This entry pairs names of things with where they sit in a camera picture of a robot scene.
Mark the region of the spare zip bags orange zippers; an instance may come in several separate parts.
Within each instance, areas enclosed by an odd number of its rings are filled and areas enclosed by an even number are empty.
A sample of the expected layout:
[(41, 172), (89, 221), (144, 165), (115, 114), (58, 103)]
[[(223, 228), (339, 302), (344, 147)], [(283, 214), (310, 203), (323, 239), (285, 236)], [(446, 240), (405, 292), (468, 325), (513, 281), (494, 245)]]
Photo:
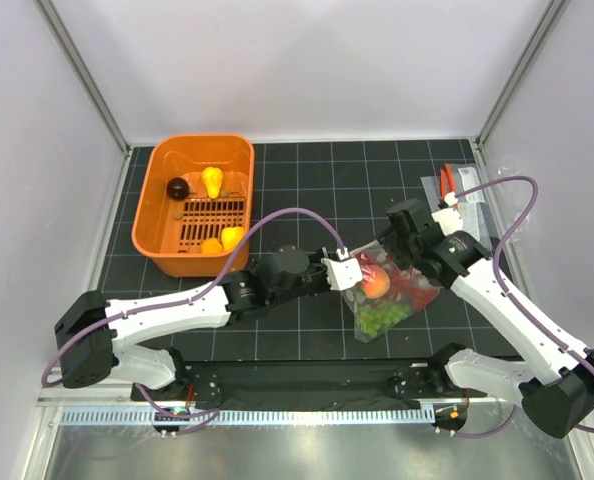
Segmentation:
[[(450, 192), (470, 190), (481, 184), (478, 170), (473, 166), (445, 163), (434, 176), (421, 178), (422, 188), (432, 212), (439, 209), (440, 201)], [(491, 234), (486, 215), (489, 208), (482, 191), (458, 199), (456, 210), (463, 219), (463, 230), (487, 249), (492, 249)]]

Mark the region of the orange plastic basket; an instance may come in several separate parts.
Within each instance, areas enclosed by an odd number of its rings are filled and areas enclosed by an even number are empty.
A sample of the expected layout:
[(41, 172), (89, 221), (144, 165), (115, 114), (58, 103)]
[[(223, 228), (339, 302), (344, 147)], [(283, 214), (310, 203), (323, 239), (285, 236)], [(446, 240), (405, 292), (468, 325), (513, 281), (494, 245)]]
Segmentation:
[[(221, 195), (210, 199), (201, 181), (206, 167), (224, 173)], [(231, 254), (203, 255), (201, 243), (218, 238), (225, 227), (247, 230), (252, 219), (255, 151), (236, 134), (187, 134), (169, 137), (150, 154), (132, 228), (139, 253), (171, 277), (215, 277)], [(170, 199), (166, 186), (184, 178), (190, 195)]]

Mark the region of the clear dotted zip bag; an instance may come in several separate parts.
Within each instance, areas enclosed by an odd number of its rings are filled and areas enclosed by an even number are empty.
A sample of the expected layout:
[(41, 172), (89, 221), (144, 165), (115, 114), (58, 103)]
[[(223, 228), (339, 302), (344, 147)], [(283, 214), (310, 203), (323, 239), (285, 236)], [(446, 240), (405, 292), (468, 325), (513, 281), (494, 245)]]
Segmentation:
[(343, 292), (353, 316), (355, 338), (368, 343), (425, 309), (440, 293), (414, 267), (401, 270), (374, 241), (352, 253), (363, 279)]

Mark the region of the green toy grapes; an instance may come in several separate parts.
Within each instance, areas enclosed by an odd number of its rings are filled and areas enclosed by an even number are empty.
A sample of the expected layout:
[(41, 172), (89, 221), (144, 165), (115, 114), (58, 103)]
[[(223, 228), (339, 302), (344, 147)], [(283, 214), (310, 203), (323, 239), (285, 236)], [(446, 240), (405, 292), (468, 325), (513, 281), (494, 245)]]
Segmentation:
[(358, 308), (355, 326), (361, 334), (369, 339), (374, 339), (411, 314), (411, 308), (403, 304), (364, 305)]

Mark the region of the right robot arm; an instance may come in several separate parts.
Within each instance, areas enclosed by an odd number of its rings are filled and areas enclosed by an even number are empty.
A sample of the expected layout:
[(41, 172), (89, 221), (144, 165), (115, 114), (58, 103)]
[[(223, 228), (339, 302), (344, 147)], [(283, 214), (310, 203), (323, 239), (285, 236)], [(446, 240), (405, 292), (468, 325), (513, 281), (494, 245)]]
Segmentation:
[(568, 334), (496, 270), (492, 253), (463, 230), (458, 212), (417, 199), (391, 207), (377, 238), (400, 269), (413, 267), (475, 308), (521, 357), (514, 363), (450, 344), (427, 372), (440, 396), (474, 389), (521, 408), (562, 439), (594, 410), (594, 348)]

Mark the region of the yellow toy lemon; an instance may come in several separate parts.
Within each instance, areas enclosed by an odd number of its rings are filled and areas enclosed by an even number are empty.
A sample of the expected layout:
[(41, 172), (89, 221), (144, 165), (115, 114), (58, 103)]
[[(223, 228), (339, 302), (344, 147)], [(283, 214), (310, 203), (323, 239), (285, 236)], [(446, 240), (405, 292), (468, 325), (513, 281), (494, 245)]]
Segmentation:
[(242, 226), (225, 227), (220, 235), (221, 245), (225, 252), (233, 250), (243, 239), (246, 230)]

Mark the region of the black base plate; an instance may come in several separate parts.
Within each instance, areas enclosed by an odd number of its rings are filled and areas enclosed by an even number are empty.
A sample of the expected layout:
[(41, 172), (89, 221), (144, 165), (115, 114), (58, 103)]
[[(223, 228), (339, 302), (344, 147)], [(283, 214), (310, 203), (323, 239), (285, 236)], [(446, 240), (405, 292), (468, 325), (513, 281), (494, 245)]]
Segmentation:
[(423, 401), (464, 401), (461, 389), (441, 391), (424, 360), (188, 362), (189, 381), (158, 404), (191, 397), (200, 408), (233, 411), (377, 411), (412, 409)]

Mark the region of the yellow toy pear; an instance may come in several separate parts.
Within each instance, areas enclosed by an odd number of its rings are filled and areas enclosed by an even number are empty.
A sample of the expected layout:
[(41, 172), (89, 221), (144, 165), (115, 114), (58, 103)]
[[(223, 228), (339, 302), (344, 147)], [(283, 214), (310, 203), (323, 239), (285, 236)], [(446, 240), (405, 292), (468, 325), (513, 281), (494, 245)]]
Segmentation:
[(206, 167), (201, 173), (201, 181), (210, 199), (216, 199), (221, 195), (224, 173), (220, 168)]

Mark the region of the dark plum toy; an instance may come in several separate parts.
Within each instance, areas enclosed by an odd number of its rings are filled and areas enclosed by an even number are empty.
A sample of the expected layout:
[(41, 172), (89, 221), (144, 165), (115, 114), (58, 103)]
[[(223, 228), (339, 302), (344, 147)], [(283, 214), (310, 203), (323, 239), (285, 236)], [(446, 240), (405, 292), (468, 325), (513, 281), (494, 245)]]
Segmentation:
[(167, 183), (166, 194), (172, 200), (182, 201), (190, 195), (190, 186), (184, 178), (174, 177)]

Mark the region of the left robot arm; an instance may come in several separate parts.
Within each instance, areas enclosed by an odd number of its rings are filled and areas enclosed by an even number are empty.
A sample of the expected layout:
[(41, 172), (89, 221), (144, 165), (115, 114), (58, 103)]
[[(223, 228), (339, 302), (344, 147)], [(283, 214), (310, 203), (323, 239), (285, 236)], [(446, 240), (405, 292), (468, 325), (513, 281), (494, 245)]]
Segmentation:
[(201, 285), (138, 300), (108, 301), (99, 290), (81, 294), (54, 327), (59, 384), (84, 388), (107, 378), (141, 384), (167, 400), (185, 395), (189, 379), (180, 353), (146, 342), (180, 331), (256, 321), (285, 303), (331, 291), (337, 254), (284, 246), (247, 269)]

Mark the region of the peach toy fruit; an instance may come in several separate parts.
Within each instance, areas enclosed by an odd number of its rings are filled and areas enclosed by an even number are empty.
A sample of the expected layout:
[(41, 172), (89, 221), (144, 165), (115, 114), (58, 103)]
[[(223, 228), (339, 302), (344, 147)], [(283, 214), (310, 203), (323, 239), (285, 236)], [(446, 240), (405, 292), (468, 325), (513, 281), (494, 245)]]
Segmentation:
[(362, 290), (368, 299), (383, 297), (390, 289), (390, 277), (386, 271), (377, 265), (367, 265), (362, 268)]

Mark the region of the orange toy mango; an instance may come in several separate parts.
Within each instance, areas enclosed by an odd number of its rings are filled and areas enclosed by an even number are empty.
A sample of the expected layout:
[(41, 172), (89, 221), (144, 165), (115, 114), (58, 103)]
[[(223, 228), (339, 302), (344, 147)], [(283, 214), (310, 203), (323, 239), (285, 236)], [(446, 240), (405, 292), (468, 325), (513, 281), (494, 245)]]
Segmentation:
[(218, 238), (208, 238), (200, 245), (200, 253), (203, 255), (221, 254), (223, 251), (223, 245)]

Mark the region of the red toy lobster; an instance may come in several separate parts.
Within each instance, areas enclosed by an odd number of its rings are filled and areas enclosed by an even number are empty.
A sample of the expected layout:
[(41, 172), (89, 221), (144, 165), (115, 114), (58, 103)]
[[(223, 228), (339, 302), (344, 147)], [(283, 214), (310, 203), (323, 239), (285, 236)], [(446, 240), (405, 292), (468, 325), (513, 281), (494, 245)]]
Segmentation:
[(367, 265), (383, 268), (390, 277), (390, 289), (381, 298), (368, 299), (361, 287), (362, 281), (351, 291), (349, 299), (357, 305), (379, 306), (386, 303), (408, 305), (417, 312), (430, 304), (439, 294), (438, 287), (413, 267), (400, 270), (385, 253), (361, 252), (356, 255), (361, 269)]

